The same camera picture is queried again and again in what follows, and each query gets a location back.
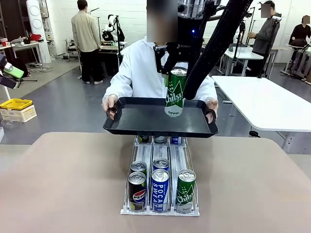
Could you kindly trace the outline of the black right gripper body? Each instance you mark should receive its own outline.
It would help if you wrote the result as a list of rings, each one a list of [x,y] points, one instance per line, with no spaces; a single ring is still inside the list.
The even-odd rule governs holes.
[[[178,17],[177,41],[167,45],[168,62],[194,64],[200,55],[203,42],[202,18]]]

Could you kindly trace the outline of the black plastic serving tray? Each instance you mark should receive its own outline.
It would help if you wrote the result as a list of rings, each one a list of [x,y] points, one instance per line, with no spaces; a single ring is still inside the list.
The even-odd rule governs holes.
[[[201,100],[185,100],[183,112],[178,117],[165,113],[165,99],[122,97],[107,110],[103,128],[117,135],[176,136],[210,138],[219,132],[215,119]]]

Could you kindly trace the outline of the person's left forearm white sleeve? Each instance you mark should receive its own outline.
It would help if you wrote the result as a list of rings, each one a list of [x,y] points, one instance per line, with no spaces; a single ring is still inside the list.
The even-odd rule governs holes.
[[[214,80],[207,75],[197,90],[195,100],[208,102],[210,100],[217,100],[217,92]]]

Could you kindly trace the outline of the person's right forearm white sleeve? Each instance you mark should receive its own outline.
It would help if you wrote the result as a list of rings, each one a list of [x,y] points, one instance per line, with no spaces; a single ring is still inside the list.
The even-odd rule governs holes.
[[[110,96],[115,95],[117,98],[132,97],[133,89],[131,87],[132,76],[131,74],[123,74],[118,72],[110,81],[110,86],[106,89],[103,97],[103,102]]]

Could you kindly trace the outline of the person in white hooded jacket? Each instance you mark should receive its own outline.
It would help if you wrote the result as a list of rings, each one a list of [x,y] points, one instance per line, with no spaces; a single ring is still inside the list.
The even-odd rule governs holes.
[[[132,97],[165,98],[167,87],[156,70],[154,45],[171,37],[178,0],[147,0],[147,35],[131,44],[130,57],[122,59],[118,72],[132,76]]]

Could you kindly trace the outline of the person in black sweater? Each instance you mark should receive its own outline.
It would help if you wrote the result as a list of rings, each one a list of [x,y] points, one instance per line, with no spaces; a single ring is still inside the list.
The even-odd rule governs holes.
[[[302,21],[299,25],[294,27],[294,30],[291,34],[289,45],[294,47],[304,47],[307,45],[307,38],[311,38],[311,23],[310,16],[303,16]]]

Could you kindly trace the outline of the person's right hand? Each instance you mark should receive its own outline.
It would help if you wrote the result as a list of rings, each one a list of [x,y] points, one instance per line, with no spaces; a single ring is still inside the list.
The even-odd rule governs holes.
[[[117,101],[118,101],[118,97],[115,94],[111,94],[103,98],[103,102],[102,102],[103,111],[112,120],[114,120],[116,113],[113,112],[111,109],[114,108],[114,105],[115,103],[117,103]]]

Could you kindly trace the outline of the black tripod with bag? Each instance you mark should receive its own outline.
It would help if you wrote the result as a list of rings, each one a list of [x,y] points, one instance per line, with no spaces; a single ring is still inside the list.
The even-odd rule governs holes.
[[[23,75],[18,81],[18,88],[22,82],[37,82],[37,80],[24,80],[24,78],[30,77],[30,72],[28,71],[26,65],[19,58],[14,59],[13,66],[23,71]]]

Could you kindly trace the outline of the yellow and white storage crate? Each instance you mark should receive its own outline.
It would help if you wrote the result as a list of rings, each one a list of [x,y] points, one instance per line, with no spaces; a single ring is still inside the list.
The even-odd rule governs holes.
[[[0,104],[0,115],[3,119],[12,117],[26,123],[37,116],[32,100],[10,99]]]

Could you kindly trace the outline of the clear plastic bowl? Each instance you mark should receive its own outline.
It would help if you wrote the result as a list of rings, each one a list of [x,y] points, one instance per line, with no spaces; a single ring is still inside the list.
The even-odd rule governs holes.
[[[22,122],[16,119],[3,119],[1,121],[1,124],[4,128],[12,130],[20,127]]]

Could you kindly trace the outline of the black stand pole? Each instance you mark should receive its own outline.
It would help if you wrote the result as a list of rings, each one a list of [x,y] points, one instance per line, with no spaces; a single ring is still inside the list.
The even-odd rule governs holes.
[[[120,69],[120,64],[122,63],[122,55],[121,55],[121,44],[120,44],[120,27],[119,27],[119,16],[116,15],[116,29],[117,29],[117,44],[118,44],[118,71]]]

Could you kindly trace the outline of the white tower air conditioner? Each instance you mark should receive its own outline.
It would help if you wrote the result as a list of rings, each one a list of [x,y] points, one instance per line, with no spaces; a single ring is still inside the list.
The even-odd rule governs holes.
[[[51,63],[51,56],[46,40],[41,11],[38,0],[26,0],[26,7],[32,34],[41,36],[42,41],[39,42],[40,58],[43,63]]]

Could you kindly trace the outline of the man in grey hoodie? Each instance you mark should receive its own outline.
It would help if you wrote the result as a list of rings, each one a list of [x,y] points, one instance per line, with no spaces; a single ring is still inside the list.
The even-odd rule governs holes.
[[[267,57],[271,51],[272,45],[276,39],[277,32],[280,28],[280,22],[273,17],[281,17],[275,11],[275,3],[268,0],[261,4],[261,16],[266,17],[266,21],[262,25],[258,33],[249,32],[247,37],[254,39],[252,54],[257,54],[263,57],[262,60],[250,60],[246,76],[257,77],[262,74],[262,66],[265,64],[264,57]]]

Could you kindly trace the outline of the black tripod with white sensor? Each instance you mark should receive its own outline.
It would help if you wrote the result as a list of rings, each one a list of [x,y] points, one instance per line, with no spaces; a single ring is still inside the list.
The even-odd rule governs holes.
[[[257,76],[257,78],[259,78],[259,79],[262,78],[263,70],[264,70],[264,67],[265,67],[268,55],[269,55],[269,51],[272,48],[272,40],[273,40],[273,37],[274,37],[274,34],[275,34],[275,30],[276,30],[277,25],[282,20],[282,17],[272,16],[271,19],[272,19],[272,26],[270,28],[268,44],[267,44],[267,47],[266,47],[266,50],[265,50],[265,54],[264,54],[264,57],[263,57],[263,60],[262,60],[262,65],[261,65],[259,74]]]

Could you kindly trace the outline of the large white table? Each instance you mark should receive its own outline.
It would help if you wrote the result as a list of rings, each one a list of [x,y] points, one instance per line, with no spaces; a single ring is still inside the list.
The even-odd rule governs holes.
[[[311,103],[267,78],[212,76],[231,104],[229,126],[240,112],[257,130],[286,132],[282,149],[289,153],[297,133],[311,133]]]

